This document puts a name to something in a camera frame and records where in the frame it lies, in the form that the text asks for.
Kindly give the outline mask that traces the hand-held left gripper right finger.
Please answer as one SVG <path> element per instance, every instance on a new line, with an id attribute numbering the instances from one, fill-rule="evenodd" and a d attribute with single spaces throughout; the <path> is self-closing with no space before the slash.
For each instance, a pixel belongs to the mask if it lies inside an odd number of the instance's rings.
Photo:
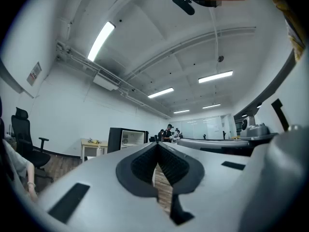
<path id="1" fill-rule="evenodd" d="M 185 168 L 172 170 L 182 173 L 178 184 L 190 188 L 189 192 L 181 191 L 176 194 L 176 185 L 173 185 L 174 196 L 178 198 L 181 211 L 193 218 L 171 227 L 166 232 L 237 232 L 245 206 L 235 184 L 243 170 L 223 166 L 224 162 L 232 162 L 245 166 L 250 157 L 211 153 L 184 146 L 159 142 L 161 151 L 168 151 L 183 159 Z"/>

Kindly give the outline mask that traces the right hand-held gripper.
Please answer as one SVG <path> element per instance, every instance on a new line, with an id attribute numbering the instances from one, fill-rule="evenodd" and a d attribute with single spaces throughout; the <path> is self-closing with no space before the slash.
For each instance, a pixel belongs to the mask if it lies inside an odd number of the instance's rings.
<path id="1" fill-rule="evenodd" d="M 272 139 L 278 133 L 270 133 L 268 127 L 262 124 L 256 124 L 253 116 L 248 116 L 241 123 L 240 140 L 197 140 L 180 139 L 177 145 L 201 150 L 205 149 L 241 149 L 250 148 L 249 141 L 263 141 Z"/>

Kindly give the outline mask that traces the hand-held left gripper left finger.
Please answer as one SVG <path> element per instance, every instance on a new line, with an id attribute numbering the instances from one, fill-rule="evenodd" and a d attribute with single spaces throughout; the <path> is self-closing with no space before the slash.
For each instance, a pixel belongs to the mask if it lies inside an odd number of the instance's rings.
<path id="1" fill-rule="evenodd" d="M 128 192 L 116 177 L 123 158 L 149 144 L 126 148 L 87 160 L 49 185 L 40 195 L 38 206 L 50 209 L 76 183 L 90 188 L 67 223 L 52 219 L 57 232 L 170 232 L 176 225 L 156 198 L 142 198 Z"/>

